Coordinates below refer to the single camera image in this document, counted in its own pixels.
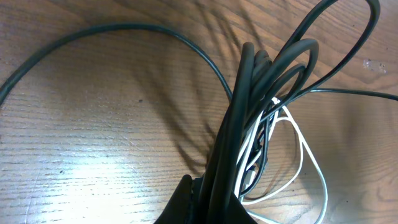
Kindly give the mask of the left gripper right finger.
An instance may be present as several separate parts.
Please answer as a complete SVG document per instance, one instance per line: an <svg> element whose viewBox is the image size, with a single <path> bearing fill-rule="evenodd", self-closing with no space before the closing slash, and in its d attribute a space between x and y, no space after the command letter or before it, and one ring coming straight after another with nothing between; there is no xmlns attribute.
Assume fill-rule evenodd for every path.
<svg viewBox="0 0 398 224"><path fill-rule="evenodd" d="M234 193L231 193L229 204L224 217L225 224L257 224L241 205Z"/></svg>

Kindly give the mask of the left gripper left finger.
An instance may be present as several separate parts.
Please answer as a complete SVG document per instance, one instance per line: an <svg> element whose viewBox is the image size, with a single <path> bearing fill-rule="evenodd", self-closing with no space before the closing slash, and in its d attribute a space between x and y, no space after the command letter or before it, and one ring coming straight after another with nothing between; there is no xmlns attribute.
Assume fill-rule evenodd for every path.
<svg viewBox="0 0 398 224"><path fill-rule="evenodd" d="M194 181L184 175L154 224L189 224L193 216Z"/></svg>

